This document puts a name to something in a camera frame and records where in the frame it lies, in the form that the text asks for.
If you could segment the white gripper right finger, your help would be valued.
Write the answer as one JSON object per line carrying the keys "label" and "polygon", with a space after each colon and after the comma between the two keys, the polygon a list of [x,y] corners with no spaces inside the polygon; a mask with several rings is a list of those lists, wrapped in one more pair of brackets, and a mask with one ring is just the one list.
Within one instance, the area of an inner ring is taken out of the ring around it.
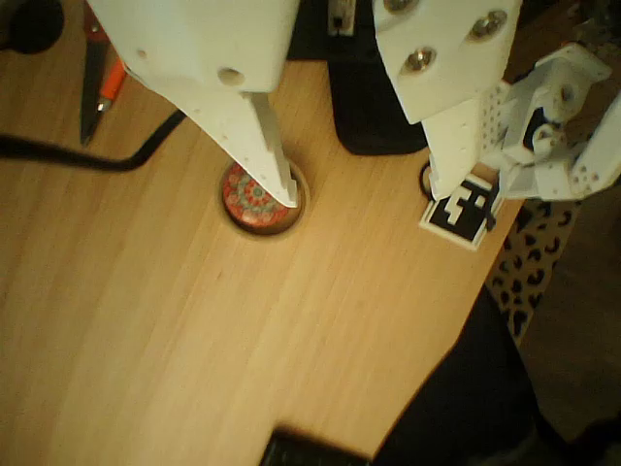
{"label": "white gripper right finger", "polygon": [[500,83],[519,1],[375,1],[376,43],[409,123],[421,123],[435,198],[449,196],[475,166],[482,100]]}

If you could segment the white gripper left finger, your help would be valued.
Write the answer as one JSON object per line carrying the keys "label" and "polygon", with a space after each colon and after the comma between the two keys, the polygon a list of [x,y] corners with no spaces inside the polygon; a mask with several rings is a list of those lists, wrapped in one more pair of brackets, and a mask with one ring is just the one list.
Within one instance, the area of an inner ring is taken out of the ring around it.
{"label": "white gripper left finger", "polygon": [[281,205],[298,204],[268,96],[296,1],[92,1],[131,76],[190,117]]}

